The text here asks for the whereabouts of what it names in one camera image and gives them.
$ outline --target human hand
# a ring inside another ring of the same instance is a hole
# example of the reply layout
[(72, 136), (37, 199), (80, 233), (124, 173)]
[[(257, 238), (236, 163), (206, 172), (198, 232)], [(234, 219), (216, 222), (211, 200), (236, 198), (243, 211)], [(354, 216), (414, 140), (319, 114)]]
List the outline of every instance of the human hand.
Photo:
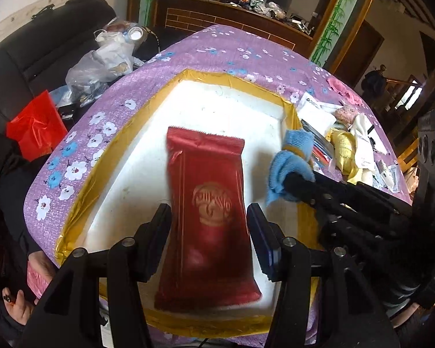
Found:
[(34, 311), (34, 305), (24, 299), (22, 290), (18, 291), (15, 298), (8, 288), (4, 288), (2, 290), (2, 296), (6, 311), (10, 314), (10, 317), (25, 326)]
[(55, 276), (55, 268), (45, 253), (42, 250), (33, 252), (29, 255), (28, 259), (32, 269), (50, 284)]

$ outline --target wooden cabinet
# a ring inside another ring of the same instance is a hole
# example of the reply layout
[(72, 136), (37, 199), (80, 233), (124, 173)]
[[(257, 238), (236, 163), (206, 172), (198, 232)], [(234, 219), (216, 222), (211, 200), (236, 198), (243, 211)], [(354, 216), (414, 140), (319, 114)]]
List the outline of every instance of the wooden cabinet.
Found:
[(274, 41), (305, 57), (312, 38), (271, 18), (212, 0), (155, 0), (154, 26), (174, 27), (190, 34), (222, 24)]

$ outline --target screw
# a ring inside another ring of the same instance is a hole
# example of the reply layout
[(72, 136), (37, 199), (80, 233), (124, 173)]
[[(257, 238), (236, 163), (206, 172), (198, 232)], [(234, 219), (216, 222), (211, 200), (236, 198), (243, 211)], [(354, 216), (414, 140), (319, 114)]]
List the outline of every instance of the screw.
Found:
[(79, 247), (78, 249), (75, 249), (73, 251), (73, 257), (75, 258), (80, 258), (83, 257), (85, 255), (85, 249), (83, 249), (82, 247)]
[(293, 237), (285, 237), (285, 238), (282, 240), (282, 243), (283, 243), (285, 246), (293, 247), (293, 246), (296, 245), (296, 239), (293, 238)]
[(333, 252), (339, 257), (344, 257), (347, 254), (347, 251), (343, 247), (335, 247)]
[(135, 239), (133, 239), (132, 237), (127, 237), (127, 238), (124, 238), (121, 243), (124, 247), (134, 246)]

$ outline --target pink fabric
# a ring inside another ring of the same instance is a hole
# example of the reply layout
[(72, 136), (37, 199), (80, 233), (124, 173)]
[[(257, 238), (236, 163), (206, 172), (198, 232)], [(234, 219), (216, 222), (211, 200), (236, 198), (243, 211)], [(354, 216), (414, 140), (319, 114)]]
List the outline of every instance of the pink fabric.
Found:
[(44, 294), (45, 289), (48, 287), (47, 281), (45, 281), (42, 276), (33, 270), (29, 262), (27, 262), (27, 285), (29, 286), (30, 290), (34, 292), (38, 299), (42, 297), (42, 294)]
[(347, 101), (353, 105), (363, 106), (364, 102), (353, 90), (346, 86), (342, 81), (335, 77), (327, 78), (327, 83), (334, 90), (334, 92), (346, 97)]

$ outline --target purple tablecloth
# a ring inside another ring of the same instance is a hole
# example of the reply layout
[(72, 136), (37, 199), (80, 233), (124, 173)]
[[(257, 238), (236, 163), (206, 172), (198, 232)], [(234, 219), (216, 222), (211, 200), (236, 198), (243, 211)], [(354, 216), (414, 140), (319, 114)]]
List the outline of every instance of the purple tablecloth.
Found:
[[(36, 177), (24, 203), (24, 216), (29, 232), (50, 258), (54, 258), (55, 242), (73, 200), (110, 140), (146, 101), (186, 68), (226, 72), (277, 92), (295, 104), (305, 92), (321, 102), (348, 104), (329, 87), (326, 79), (330, 73), (281, 45), (228, 26), (215, 25), (197, 32), (107, 90), (68, 133)], [(396, 161), (395, 154), (372, 111), (367, 105), (356, 108), (375, 125), (390, 152), (374, 153), (375, 159), (391, 165)], [(341, 179), (338, 169), (326, 175)], [(410, 203), (401, 172), (399, 189), (395, 196)], [(254, 346), (261, 346), (264, 340), (262, 335)]]

